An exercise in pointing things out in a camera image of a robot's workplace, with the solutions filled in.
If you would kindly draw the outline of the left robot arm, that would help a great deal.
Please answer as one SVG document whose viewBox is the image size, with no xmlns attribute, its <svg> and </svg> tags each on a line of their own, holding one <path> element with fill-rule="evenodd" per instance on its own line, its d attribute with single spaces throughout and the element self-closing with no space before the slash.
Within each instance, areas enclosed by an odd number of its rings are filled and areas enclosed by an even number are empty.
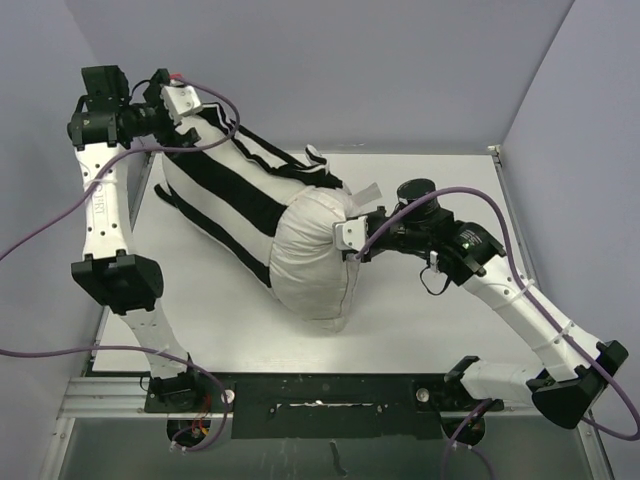
<svg viewBox="0 0 640 480">
<path fill-rule="evenodd" d="M 149 79 L 141 103 L 133 102 L 127 78 L 115 65 L 85 67 L 82 78 L 86 93 L 67 131 L 83 175 L 86 234 L 82 259 L 72 264 L 71 274 L 143 348 L 149 399 L 190 411 L 202 402 L 205 388 L 163 311 L 160 265 L 134 247 L 124 158 L 139 137 L 175 139 L 176 125 L 199 112 L 202 103 L 193 88 L 173 81 L 165 69 Z"/>
</svg>

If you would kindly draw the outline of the black white striped pillowcase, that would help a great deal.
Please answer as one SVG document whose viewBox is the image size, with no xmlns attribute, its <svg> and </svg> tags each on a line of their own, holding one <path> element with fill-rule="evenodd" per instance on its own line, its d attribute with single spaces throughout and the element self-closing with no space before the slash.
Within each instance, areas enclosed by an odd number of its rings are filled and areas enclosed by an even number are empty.
<svg viewBox="0 0 640 480">
<path fill-rule="evenodd" d="M 302 161 L 241 126 L 224 144 L 162 156 L 154 193 L 272 291 L 271 252 L 285 211 L 306 193 L 350 194 L 309 147 Z"/>
</svg>

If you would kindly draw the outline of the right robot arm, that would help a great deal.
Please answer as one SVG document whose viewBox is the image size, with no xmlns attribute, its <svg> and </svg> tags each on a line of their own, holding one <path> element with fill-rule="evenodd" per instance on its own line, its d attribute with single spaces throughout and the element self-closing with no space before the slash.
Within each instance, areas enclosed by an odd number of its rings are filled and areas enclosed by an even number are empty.
<svg viewBox="0 0 640 480">
<path fill-rule="evenodd" d="M 627 360 L 618 341 L 603 341 L 563 314 L 515 265 L 508 237 L 496 239 L 474 222 L 456 219 L 428 179 L 403 183 L 393 213 L 384 208 L 351 217 L 333 227 L 335 246 L 363 262 L 394 251 L 425 261 L 495 312 L 531 349 L 538 363 L 461 360 L 446 376 L 445 395 L 459 409 L 478 400 L 505 400 L 535 407 L 555 425 L 573 429 Z"/>
</svg>

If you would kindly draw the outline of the white pillow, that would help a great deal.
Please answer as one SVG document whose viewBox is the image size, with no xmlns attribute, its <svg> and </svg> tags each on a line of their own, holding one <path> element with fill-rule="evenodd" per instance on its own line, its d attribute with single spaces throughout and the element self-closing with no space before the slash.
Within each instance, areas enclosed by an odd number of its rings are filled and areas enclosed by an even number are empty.
<svg viewBox="0 0 640 480">
<path fill-rule="evenodd" d="M 302 320 L 337 333 L 348 322 L 359 263 L 344 260 L 333 226 L 381 198 L 377 184 L 353 194 L 308 188 L 286 208 L 273 238 L 269 273 L 275 297 Z"/>
</svg>

